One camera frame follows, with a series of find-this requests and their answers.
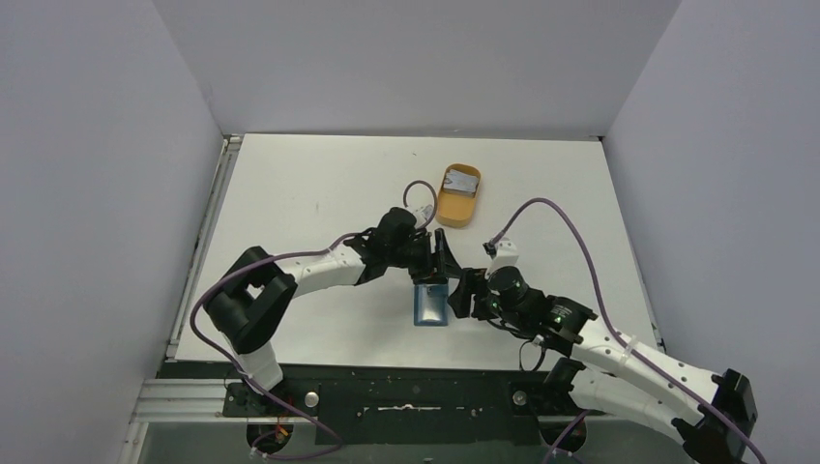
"gray wall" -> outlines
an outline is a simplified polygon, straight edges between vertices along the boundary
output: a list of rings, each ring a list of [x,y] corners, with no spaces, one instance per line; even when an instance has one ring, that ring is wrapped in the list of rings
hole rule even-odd
[[[820,450],[818,23],[685,0],[604,140],[671,354],[751,378],[778,464]]]
[[[0,140],[0,462],[113,462],[219,130],[150,0],[12,0]]]
[[[224,132],[580,138],[680,0],[155,0]]]

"black base panel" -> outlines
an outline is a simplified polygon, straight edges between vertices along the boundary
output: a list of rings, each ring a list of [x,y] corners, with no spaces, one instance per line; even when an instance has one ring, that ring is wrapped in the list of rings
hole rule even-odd
[[[546,372],[288,364],[282,371],[294,405],[304,406],[306,389],[320,392],[319,420],[347,444],[541,442],[534,416],[513,406],[512,395],[522,385],[542,383]],[[167,362],[158,373],[158,378],[225,377],[238,377],[227,363]],[[542,405],[539,412],[544,407],[554,415],[578,412],[571,402]],[[335,441],[318,433],[316,443]]]

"white table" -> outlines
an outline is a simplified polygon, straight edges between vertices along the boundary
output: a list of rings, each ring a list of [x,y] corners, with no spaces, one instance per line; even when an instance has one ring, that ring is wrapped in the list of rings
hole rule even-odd
[[[391,207],[401,206],[410,181],[438,186],[454,162],[474,165],[483,174],[473,221],[464,229],[445,228],[461,266],[488,265],[482,243],[527,199],[551,198],[586,240],[615,325],[655,346],[650,310],[598,142],[246,135],[194,296],[248,247],[260,245],[272,254],[320,249],[344,232],[375,226]],[[411,191],[411,205],[428,202],[424,187]],[[428,229],[437,226],[433,222]],[[531,286],[597,310],[583,256],[556,214],[533,205],[508,237],[518,246],[518,267]],[[286,263],[281,266],[287,270]],[[450,316],[448,327],[414,326],[412,282],[406,271],[388,270],[359,287],[294,300],[273,343],[281,363],[517,369],[518,339],[485,322]],[[204,311],[197,323],[224,344]],[[538,350],[524,352],[525,364],[532,365]],[[223,361],[187,324],[176,359]],[[543,369],[557,359],[551,354]]]

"purple cable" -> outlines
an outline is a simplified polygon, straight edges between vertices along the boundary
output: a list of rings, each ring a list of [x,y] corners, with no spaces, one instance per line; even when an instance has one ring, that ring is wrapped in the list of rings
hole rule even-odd
[[[576,428],[581,423],[581,421],[583,421],[584,418],[587,417],[588,414],[588,410],[581,411],[580,413],[578,413],[577,416],[575,416],[575,419],[573,419],[570,423],[567,424],[566,427],[564,427],[564,430],[561,431],[561,434],[558,435],[558,438],[556,438],[555,441],[552,442],[552,445],[550,445],[549,449],[546,451],[546,456],[543,457],[542,464],[547,464],[549,462],[549,459],[552,457],[552,454],[556,450],[563,451],[569,454],[567,451],[564,451],[563,449],[558,449],[558,445],[561,444],[561,442],[563,442],[565,438],[567,438],[567,435],[570,435],[570,433],[572,433],[572,430]],[[575,459],[575,461],[581,462],[581,464],[583,464],[583,462],[580,459],[576,458],[574,455],[570,457],[572,459]]]
[[[598,307],[600,309],[600,316],[603,319],[603,323],[606,325],[606,328],[609,330],[612,337],[615,338],[615,340],[617,340],[618,343],[622,347],[626,348],[627,347],[627,342],[623,338],[621,338],[621,336],[618,334],[618,331],[615,330],[615,327],[612,325],[612,322],[609,320],[609,314],[607,314],[607,312],[606,312],[606,307],[603,305],[603,296],[602,296],[602,293],[601,293],[601,290],[600,290],[600,283],[598,281],[598,273],[595,270],[595,264],[593,264],[593,262],[592,262],[592,256],[590,255],[589,248],[587,248],[586,243],[584,242],[584,239],[581,238],[581,234],[578,232],[578,229],[575,227],[575,224],[573,224],[572,221],[570,220],[570,217],[567,216],[567,213],[565,213],[564,210],[562,210],[560,206],[555,204],[555,202],[553,202],[552,200],[546,199],[546,198],[532,198],[532,199],[528,200],[526,203],[521,205],[521,207],[518,208],[515,211],[515,213],[510,218],[510,220],[507,222],[507,225],[505,225],[504,228],[501,229],[501,232],[496,234],[496,236],[493,237],[492,240],[490,240],[490,243],[491,244],[498,243],[498,241],[501,240],[504,237],[504,234],[506,234],[507,231],[510,230],[510,227],[513,225],[513,223],[518,218],[518,216],[521,214],[521,212],[523,212],[525,209],[527,209],[527,207],[529,207],[533,203],[543,203],[543,204],[549,206],[550,208],[552,208],[553,210],[555,210],[555,212],[558,213],[558,216],[560,216],[561,219],[564,220],[564,223],[567,225],[567,227],[572,232],[573,236],[575,237],[575,240],[578,242],[578,246],[581,248],[581,252],[584,254],[584,259],[587,262],[587,267],[589,268],[589,271],[590,271],[590,277],[592,278],[592,285],[593,285],[593,288],[595,289],[595,298],[598,301]],[[729,430],[732,431],[732,433],[736,434],[741,439],[743,444],[746,445],[747,448],[749,448],[751,450],[751,452],[757,458],[757,461],[758,461],[759,464],[767,464],[766,458],[763,457],[763,453],[760,451],[760,449],[758,449],[757,446],[755,446],[751,442],[751,440],[746,436],[746,434],[743,433],[743,431],[740,428],[738,428],[738,426],[735,425],[735,423],[732,420],[730,420],[728,417],[726,417],[721,411],[718,411],[718,409],[715,406],[713,406],[711,403],[706,401],[704,398],[702,398],[696,392],[692,391],[689,387],[685,386],[684,384],[679,382],[677,379],[675,379],[674,377],[669,375],[665,370],[660,368],[660,366],[658,366],[657,364],[652,362],[649,358],[647,358],[647,357],[643,356],[642,354],[638,353],[636,350],[632,350],[632,354],[636,358],[641,360],[644,364],[649,366],[652,370],[654,370],[658,375],[663,377],[667,382],[669,382],[673,386],[681,389],[682,392],[686,393],[692,399],[694,399],[695,401],[700,403],[700,405],[703,406],[704,408],[706,408],[707,411],[712,413],[716,418],[718,418],[721,422],[723,422],[723,424],[726,425],[729,428]]]
[[[435,188],[433,188],[433,186],[428,181],[423,181],[421,179],[413,181],[410,184],[407,184],[407,187],[404,188],[404,194],[401,195],[401,202],[404,203],[404,208],[407,208],[407,192],[410,191],[410,189],[416,184],[421,184],[427,187],[428,189],[430,189],[430,193],[433,194],[433,213],[427,219],[427,222],[425,222],[424,224],[422,224],[421,227],[419,227],[420,229],[424,229],[425,227],[429,226],[431,222],[433,222],[433,218],[435,218],[435,214],[438,212],[438,195],[436,194]]]
[[[202,331],[200,331],[198,327],[196,327],[196,314],[199,313],[199,309],[202,307],[202,305],[205,302],[207,302],[208,300],[210,300],[211,298],[213,298],[214,295],[216,295],[216,293],[219,292],[219,290],[222,288],[222,286],[225,285],[230,280],[232,280],[232,279],[234,279],[238,276],[242,276],[246,273],[249,273],[250,271],[253,271],[254,269],[260,268],[260,267],[268,265],[270,263],[277,262],[277,261],[282,260],[282,259],[302,258],[302,257],[307,257],[307,256],[322,256],[324,254],[327,254],[333,248],[337,247],[338,244],[340,244],[345,239],[353,237],[354,235],[356,235],[356,234],[355,233],[344,234],[341,237],[337,238],[330,246],[328,246],[327,248],[322,249],[322,250],[318,250],[318,251],[297,251],[297,252],[293,252],[293,253],[280,254],[278,256],[269,256],[265,259],[261,259],[259,261],[256,261],[253,264],[247,265],[244,268],[240,268],[240,269],[234,271],[233,273],[231,273],[229,275],[226,275],[225,277],[220,279],[220,281],[218,281],[213,286],[211,286],[211,288],[209,288],[207,291],[205,291],[205,293],[203,293],[202,296],[199,297],[199,300],[197,300],[196,303],[193,305],[193,310],[190,312],[189,323],[190,323],[190,329],[193,332],[193,334],[195,334],[206,345],[208,345],[211,348],[217,350],[223,356],[225,356],[230,361],[230,363],[233,364],[233,366],[236,368],[237,372],[240,373],[240,375],[243,377],[243,379],[250,386],[254,387],[258,392],[263,392],[263,394],[265,396],[267,396],[269,399],[271,399],[272,401],[277,403],[277,405],[281,406],[282,408],[284,408],[285,410],[287,410],[291,414],[295,414],[296,416],[307,419],[312,424],[316,425],[316,427],[318,427],[319,429],[321,429],[322,431],[324,431],[328,435],[330,435],[333,438],[338,440],[338,444],[333,445],[330,448],[320,450],[320,451],[316,451],[316,452],[312,452],[312,453],[304,454],[304,455],[298,455],[298,456],[276,456],[276,455],[273,455],[273,454],[268,455],[267,457],[269,457],[271,459],[274,459],[274,460],[277,460],[277,461],[298,461],[298,460],[304,460],[304,459],[312,459],[314,457],[323,456],[325,454],[329,454],[331,452],[334,452],[336,450],[341,449],[341,447],[343,446],[343,442],[341,440],[341,437],[339,437],[338,434],[333,431],[333,429],[331,429],[330,427],[328,427],[324,423],[320,422],[319,420],[314,419],[309,414],[303,413],[302,411],[294,408],[293,406],[286,403],[285,401],[282,401],[281,399],[277,398],[275,395],[273,395],[269,391],[266,391],[265,389],[263,389],[262,386],[259,385],[258,382],[256,382],[251,377],[249,377],[245,372],[243,372],[242,366],[239,364],[239,361],[236,358],[234,358],[234,356],[230,352],[228,352],[227,350],[225,350],[221,346],[217,345],[217,343],[214,340],[212,340],[212,339],[208,338],[207,336],[205,336],[205,334],[202,333]],[[271,436],[273,433],[274,432],[269,432],[269,433],[266,433],[266,434],[263,434],[263,435],[259,436],[256,440],[253,441],[253,443],[251,444],[251,447],[256,448],[256,445],[260,441],[262,441],[265,438]]]

